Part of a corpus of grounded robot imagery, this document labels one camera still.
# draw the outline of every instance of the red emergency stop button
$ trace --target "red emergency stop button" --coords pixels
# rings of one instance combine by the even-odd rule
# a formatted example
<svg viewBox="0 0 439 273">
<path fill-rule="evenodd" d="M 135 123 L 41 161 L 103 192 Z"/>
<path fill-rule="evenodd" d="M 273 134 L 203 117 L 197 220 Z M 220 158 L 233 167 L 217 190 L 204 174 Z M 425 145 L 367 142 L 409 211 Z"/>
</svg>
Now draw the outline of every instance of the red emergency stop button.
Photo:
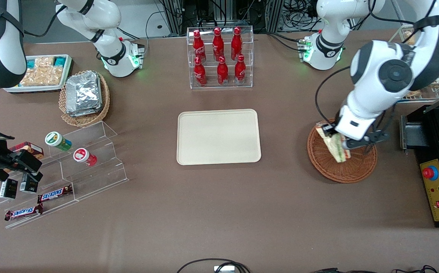
<svg viewBox="0 0 439 273">
<path fill-rule="evenodd" d="M 424 178 L 436 180 L 438 178 L 438 170 L 435 166 L 428 166 L 422 170 Z"/>
</svg>

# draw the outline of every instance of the brown table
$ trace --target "brown table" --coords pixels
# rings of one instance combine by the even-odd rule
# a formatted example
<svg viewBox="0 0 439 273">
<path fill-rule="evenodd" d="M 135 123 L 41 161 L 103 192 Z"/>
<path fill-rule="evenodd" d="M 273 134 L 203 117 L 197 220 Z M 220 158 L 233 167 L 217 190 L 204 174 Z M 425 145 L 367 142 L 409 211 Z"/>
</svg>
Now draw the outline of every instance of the brown table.
<svg viewBox="0 0 439 273">
<path fill-rule="evenodd" d="M 334 67 L 393 31 L 355 31 Z M 14 230 L 0 213 L 0 272 L 174 273 L 194 259 L 224 257 L 253 273 L 339 267 L 387 273 L 439 270 L 439 229 L 433 228 L 419 167 L 393 137 L 378 145 L 366 180 L 341 185 L 323 178 L 306 154 L 320 119 L 314 91 L 331 71 L 301 64 L 297 54 L 257 35 L 252 90 L 192 92 L 183 38 L 150 41 L 144 69 L 124 79 L 108 74 L 91 43 L 26 45 L 29 55 L 66 53 L 74 72 L 96 70 L 111 90 L 105 119 L 130 181 Z M 333 116 L 353 88 L 348 73 L 330 80 L 320 106 Z M 44 146 L 44 135 L 76 128 L 60 118 L 58 94 L 0 91 L 0 131 Z M 177 117 L 183 111 L 252 108 L 258 112 L 262 159 L 253 164 L 180 166 Z M 413 105 L 401 105 L 408 113 Z M 216 263 L 184 272 L 210 273 Z"/>
</svg>

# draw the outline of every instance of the coca-cola bottle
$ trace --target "coca-cola bottle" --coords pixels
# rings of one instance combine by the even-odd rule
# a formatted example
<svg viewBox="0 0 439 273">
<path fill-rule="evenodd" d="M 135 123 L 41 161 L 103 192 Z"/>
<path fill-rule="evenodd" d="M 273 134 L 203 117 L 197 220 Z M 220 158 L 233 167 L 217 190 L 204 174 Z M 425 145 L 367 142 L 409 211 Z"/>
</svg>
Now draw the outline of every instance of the coca-cola bottle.
<svg viewBox="0 0 439 273">
<path fill-rule="evenodd" d="M 221 37 L 221 29 L 215 28 L 215 37 L 213 38 L 213 53 L 217 62 L 220 61 L 220 57 L 224 55 L 224 42 Z"/>
<path fill-rule="evenodd" d="M 245 56 L 243 54 L 238 55 L 238 62 L 235 65 L 235 83 L 237 85 L 243 85 L 245 83 Z"/>
<path fill-rule="evenodd" d="M 201 59 L 199 57 L 194 58 L 194 76 L 201 87 L 206 86 L 206 70 L 201 64 Z"/>
<path fill-rule="evenodd" d="M 199 30 L 194 32 L 194 42 L 192 47 L 194 48 L 194 54 L 201 59 L 201 62 L 206 63 L 206 51 L 204 50 L 204 42 L 201 39 L 201 33 Z"/>
<path fill-rule="evenodd" d="M 231 40 L 231 59 L 236 61 L 238 59 L 238 55 L 241 54 L 242 47 L 242 39 L 241 39 L 241 29 L 239 27 L 235 27 L 233 30 L 233 40 Z"/>
<path fill-rule="evenodd" d="M 219 57 L 218 83 L 221 86 L 228 85 L 228 66 L 226 65 L 226 58 L 224 56 Z"/>
</svg>

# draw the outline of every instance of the black box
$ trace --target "black box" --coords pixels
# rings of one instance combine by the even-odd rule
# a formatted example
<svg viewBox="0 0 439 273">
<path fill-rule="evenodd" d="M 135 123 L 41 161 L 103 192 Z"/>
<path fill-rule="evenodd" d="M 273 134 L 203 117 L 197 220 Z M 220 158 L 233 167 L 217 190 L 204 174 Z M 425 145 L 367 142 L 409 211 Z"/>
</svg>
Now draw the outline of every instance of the black box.
<svg viewBox="0 0 439 273">
<path fill-rule="evenodd" d="M 7 179 L 2 182 L 0 198 L 3 199 L 15 199 L 17 193 L 17 181 Z"/>
<path fill-rule="evenodd" d="M 19 191 L 36 193 L 38 191 L 38 182 L 34 181 L 29 174 L 24 173 L 22 175 L 22 181 L 20 182 Z"/>
</svg>

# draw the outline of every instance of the wicker basket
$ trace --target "wicker basket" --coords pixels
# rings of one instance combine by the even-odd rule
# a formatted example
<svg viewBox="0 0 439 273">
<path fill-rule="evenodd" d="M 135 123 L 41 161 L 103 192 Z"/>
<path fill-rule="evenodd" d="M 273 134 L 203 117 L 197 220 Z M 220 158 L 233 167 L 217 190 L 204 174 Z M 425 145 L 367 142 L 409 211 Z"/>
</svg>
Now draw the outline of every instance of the wicker basket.
<svg viewBox="0 0 439 273">
<path fill-rule="evenodd" d="M 367 154 L 364 154 L 365 147 L 353 149 L 350 159 L 337 163 L 315 128 L 307 139 L 307 151 L 314 167 L 326 178 L 339 183 L 355 183 L 367 178 L 378 162 L 374 146 Z"/>
<path fill-rule="evenodd" d="M 85 73 L 85 71 L 81 71 L 76 75 L 81 75 L 83 73 Z M 60 110 L 64 113 L 61 118 L 66 121 L 67 124 L 83 128 L 103 120 L 107 115 L 108 109 L 110 108 L 110 92 L 108 91 L 108 85 L 105 82 L 105 79 L 100 75 L 100 73 L 98 73 L 98 76 L 100 77 L 103 101 L 103 109 L 100 113 L 72 118 L 66 113 L 66 85 L 64 85 L 61 89 L 58 105 L 60 106 Z"/>
</svg>

